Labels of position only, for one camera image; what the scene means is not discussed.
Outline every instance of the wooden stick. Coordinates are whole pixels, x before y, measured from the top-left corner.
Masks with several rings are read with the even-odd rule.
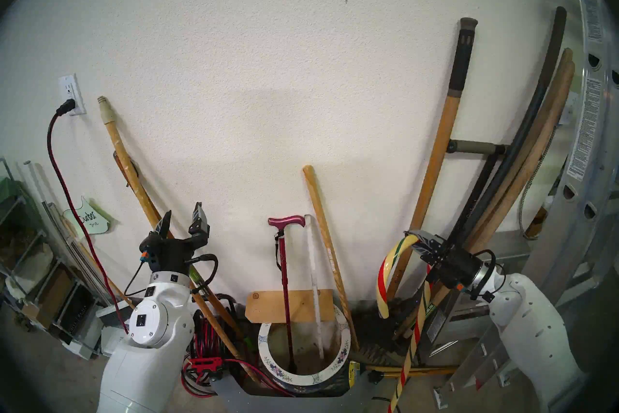
[[[550,86],[549,93],[553,93],[553,95],[544,101],[544,103],[550,102],[550,105],[545,108],[545,116],[541,118],[543,121],[541,131],[538,133],[532,132],[532,134],[536,135],[533,148],[531,148],[522,168],[503,195],[501,202],[490,212],[484,224],[467,241],[468,251],[480,251],[484,248],[537,168],[540,157],[550,140],[552,131],[561,116],[565,101],[568,98],[569,86],[574,77],[575,65],[573,62],[568,61],[566,64],[562,64],[560,68],[560,70],[557,70]]]
[[[571,60],[572,60],[572,50],[570,50],[569,48],[564,49],[563,54],[561,55],[561,60],[559,61],[559,66],[556,69],[557,75],[559,74],[560,71],[562,71],[567,66],[567,63],[570,62]],[[496,209],[499,201],[502,200],[503,196],[505,195],[505,192],[507,191],[511,183],[514,181],[514,178],[520,171],[526,158],[529,156],[529,153],[531,152],[531,149],[533,148],[535,141],[538,139],[542,131],[542,128],[544,127],[544,124],[548,118],[550,108],[552,107],[552,104],[553,104],[552,101],[549,101],[549,100],[551,98],[555,98],[557,93],[558,93],[558,83],[556,81],[553,81],[550,84],[550,88],[548,89],[548,93],[546,94],[544,103],[542,104],[542,107],[537,113],[537,116],[535,117],[533,125],[531,125],[529,134],[527,135],[523,143],[523,146],[520,149],[520,152],[518,153],[514,161],[513,166],[510,168],[507,176],[505,177],[505,179],[499,186],[499,189],[496,191],[496,193],[492,197],[492,201],[486,208],[486,211],[483,212],[483,215],[479,219],[477,225],[475,226],[473,230],[472,235],[470,236],[471,240],[466,242],[465,246],[473,245],[474,240],[479,237],[482,226],[486,224],[488,220],[488,216]]]
[[[380,371],[382,373],[400,373],[402,367],[381,367],[378,365],[364,365],[368,371]],[[433,370],[457,370],[457,365],[448,365],[446,367],[413,367],[409,371],[433,371]]]
[[[88,249],[86,249],[86,247],[82,245],[82,242],[77,239],[77,235],[75,234],[73,225],[71,225],[62,215],[60,215],[60,221],[63,223],[64,227],[67,229],[71,237],[75,240],[75,243],[77,247],[81,250],[82,255],[88,258],[90,262],[93,264],[93,266],[96,267],[96,271],[98,271],[98,266],[95,262],[95,259],[92,257]],[[131,299],[127,295],[125,295],[119,287],[115,285],[115,283],[110,279],[109,276],[108,276],[108,283],[110,284],[110,287],[114,288],[117,291],[118,296],[121,297],[124,301],[126,301],[126,303],[131,307],[131,309],[136,309],[136,307],[133,304],[133,301],[131,301]]]
[[[430,375],[453,375],[457,369],[458,367],[436,367],[431,370],[416,370],[412,368],[409,370],[407,378]],[[400,371],[383,373],[383,378],[400,378]]]
[[[318,185],[316,183],[316,173],[314,167],[306,165],[303,167],[303,174],[305,175],[305,183],[307,184],[309,197],[314,205],[314,211],[316,213],[316,220],[320,227],[320,234],[323,238],[324,246],[327,249],[327,255],[329,257],[329,263],[331,264],[331,271],[333,271],[333,279],[336,281],[337,293],[340,297],[342,304],[342,311],[348,326],[350,327],[350,339],[354,351],[359,350],[359,342],[357,340],[357,333],[355,332],[355,326],[352,322],[352,315],[350,314],[350,308],[348,307],[348,298],[346,297],[346,290],[344,290],[344,282],[342,281],[342,275],[340,274],[340,267],[337,264],[336,250],[333,248],[333,242],[331,241],[331,234],[329,233],[329,226],[327,224],[327,218],[324,215],[323,203],[318,195]]]
[[[120,168],[121,173],[125,177],[125,180],[127,180],[127,182],[129,183],[129,186],[131,186],[131,189],[133,189],[131,182],[129,181],[129,178],[127,177],[126,170],[120,161],[119,156],[114,155],[114,160],[116,161],[118,168]],[[135,167],[133,166],[133,161],[131,161],[131,158],[129,158],[129,164],[131,166],[128,168],[128,170],[136,171]],[[157,226],[157,224],[159,223],[159,220],[161,220],[161,215],[159,214],[159,211],[157,210],[157,208],[155,208],[155,205],[150,199],[150,196],[148,196],[148,193],[146,193],[146,190],[144,191],[144,196],[146,197],[147,202],[150,206],[150,211],[153,212],[153,214],[155,215],[154,217],[157,219],[157,223],[155,225],[151,224],[151,227],[155,228],[155,226]],[[174,235],[169,230],[168,230],[168,238],[174,238]],[[198,284],[203,283],[200,273],[198,273],[198,270],[196,270],[196,268],[193,265],[189,267],[189,277],[195,283],[198,283]],[[225,307],[221,304],[221,301],[219,301],[219,299],[213,294],[213,292],[210,290],[209,287],[205,287],[204,290],[206,290],[206,294],[207,294],[206,296],[207,296],[207,299],[209,300],[209,303],[213,305],[213,307],[219,313],[219,315],[223,318],[223,320],[228,325],[230,325],[230,327],[235,331],[237,339],[243,339],[244,338],[243,331],[241,331],[241,329],[236,324],[236,321],[234,321],[234,319],[230,316],[230,313],[228,313],[228,310],[225,309]]]
[[[125,145],[123,145],[123,140],[122,140],[122,138],[120,138],[120,134],[118,133],[118,130],[116,128],[116,116],[115,116],[114,112],[112,111],[112,108],[111,108],[107,98],[99,97],[98,98],[98,102],[99,102],[99,108],[101,110],[101,118],[103,120],[103,123],[105,124],[105,127],[108,130],[108,133],[110,134],[110,138],[112,140],[112,144],[114,145],[114,149],[116,150],[116,154],[118,156],[118,159],[120,160],[120,163],[123,166],[123,170],[125,172],[125,177],[127,178],[129,184],[131,185],[131,189],[136,194],[137,200],[140,202],[140,205],[142,206],[142,210],[144,210],[144,213],[146,214],[146,217],[148,218],[148,222],[150,223],[150,226],[152,228],[155,228],[157,226],[157,224],[159,223],[159,220],[161,219],[161,216],[159,215],[159,213],[157,212],[156,208],[154,207],[154,205],[150,201],[150,198],[148,197],[146,192],[144,191],[144,187],[142,186],[142,184],[137,179],[136,170],[135,170],[135,168],[133,168],[133,165],[131,164],[131,158],[129,157],[129,154],[127,153],[127,150],[125,149]],[[192,276],[192,273],[193,273],[193,271],[190,270],[189,276]],[[194,285],[194,283],[192,281],[191,289],[194,289],[195,287],[196,286]],[[208,292],[210,293],[209,301],[211,301],[211,298],[213,298],[213,301],[211,301],[211,303],[217,309],[217,311],[219,312],[220,310],[217,308],[216,303],[218,303],[219,306],[221,307],[221,309],[223,309],[223,311],[225,311],[225,308],[219,302],[219,300],[215,297],[215,295],[213,295],[210,290],[208,290]],[[234,358],[236,358],[237,360],[243,360],[242,355],[236,349],[234,344],[230,341],[230,338],[228,338],[228,335],[226,335],[226,333],[223,330],[223,328],[221,327],[221,325],[219,325],[219,323],[215,319],[214,315],[211,313],[209,307],[206,305],[206,302],[202,298],[202,295],[200,295],[199,293],[195,293],[193,295],[193,298],[196,301],[196,304],[198,305],[198,307],[200,308],[200,311],[202,311],[202,314],[204,315],[204,317],[208,320],[210,325],[217,332],[217,334],[219,335],[219,338],[221,338],[223,343],[228,347],[228,349],[230,350],[230,353],[232,353]],[[241,338],[243,338],[243,333],[240,331],[240,329],[238,328],[237,324],[230,317],[230,315],[227,315],[227,316],[230,318],[232,324],[236,327],[236,329],[238,329],[237,335],[240,332],[241,333]],[[248,367],[247,365],[245,365],[243,363],[241,363],[241,366],[247,372],[247,374],[250,376],[250,378],[252,380],[254,380],[256,383],[260,384],[260,380],[258,379],[256,374],[254,373],[254,371],[251,370],[250,367]]]
[[[451,70],[450,87],[447,91],[445,104],[442,107],[441,119],[438,124],[434,146],[432,146],[432,153],[430,154],[426,174],[423,177],[421,191],[417,198],[413,219],[410,222],[411,230],[421,229],[425,215],[428,212],[428,207],[430,206],[430,200],[434,193],[438,174],[441,172],[442,161],[445,158],[447,145],[450,142],[451,130],[456,122],[456,113],[458,111],[458,105],[460,104],[462,90],[464,89],[466,75],[469,70],[469,60],[471,59],[471,52],[473,50],[473,39],[475,38],[476,26],[477,20],[473,18],[460,19],[460,34],[456,46],[456,56]],[[404,276],[404,271],[409,264],[411,254],[412,248],[407,248],[400,254],[398,264],[393,269],[393,276],[387,288],[387,300],[392,300],[396,291],[398,291],[398,287]]]

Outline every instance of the wooden board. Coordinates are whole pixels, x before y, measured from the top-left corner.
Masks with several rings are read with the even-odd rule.
[[[312,290],[288,292],[290,321],[297,323],[315,321]],[[333,291],[318,290],[321,321],[335,321]],[[252,323],[286,323],[283,311],[283,291],[252,292],[247,296],[245,316]]]

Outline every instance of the striped candy cane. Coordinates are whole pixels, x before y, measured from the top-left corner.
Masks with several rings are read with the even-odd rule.
[[[381,318],[389,318],[389,307],[387,306],[387,280],[389,273],[393,268],[393,265],[398,261],[400,253],[407,249],[409,246],[418,242],[419,238],[415,235],[405,236],[400,243],[398,243],[394,249],[385,257],[380,270],[378,271],[378,278],[376,280],[376,303],[378,303],[378,313]]]
[[[400,395],[402,394],[402,389],[404,388],[404,383],[406,383],[406,378],[409,375],[410,366],[413,362],[413,355],[417,351],[417,345],[419,344],[419,340],[421,338],[421,332],[423,331],[423,324],[426,319],[426,310],[430,305],[430,284],[427,281],[423,282],[423,295],[421,296],[421,304],[419,305],[419,310],[417,311],[417,321],[415,322],[414,327],[414,335],[410,338],[410,346],[409,352],[406,354],[406,358],[404,359],[404,365],[402,367],[402,372],[400,373],[400,378],[398,378],[398,385],[396,386],[396,390],[391,397],[391,403],[389,403],[389,409],[387,410],[389,413],[392,413],[396,405],[398,404],[398,400],[400,400]]]

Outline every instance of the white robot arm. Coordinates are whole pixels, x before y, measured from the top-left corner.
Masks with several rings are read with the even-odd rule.
[[[420,238],[413,248],[421,259],[434,266],[435,277],[448,287],[458,284],[473,299],[489,303],[490,319],[496,325],[510,359],[531,380],[541,411],[560,411],[573,398],[584,379],[569,348],[565,324],[554,305],[526,276],[505,276],[492,262],[452,245],[441,248],[442,240],[425,232],[411,232]]]
[[[118,344],[103,372],[98,413],[159,413],[178,381],[194,331],[189,265],[196,261],[217,265],[217,258],[192,259],[209,238],[200,203],[189,227],[190,238],[167,238],[170,217],[168,211],[140,245],[152,274],[143,301],[129,319],[129,335]]]
[[[541,411],[560,410],[584,379],[569,348],[563,318],[526,276],[493,275],[490,319],[496,324],[510,359],[533,384]]]

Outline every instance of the electrical outlet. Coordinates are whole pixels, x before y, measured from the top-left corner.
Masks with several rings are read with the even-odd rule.
[[[86,108],[84,108],[84,102],[82,101],[82,96],[77,87],[75,75],[61,76],[58,79],[58,85],[60,86],[60,94],[63,97],[63,102],[71,98],[75,100],[75,108],[69,112],[69,115],[86,114]]]

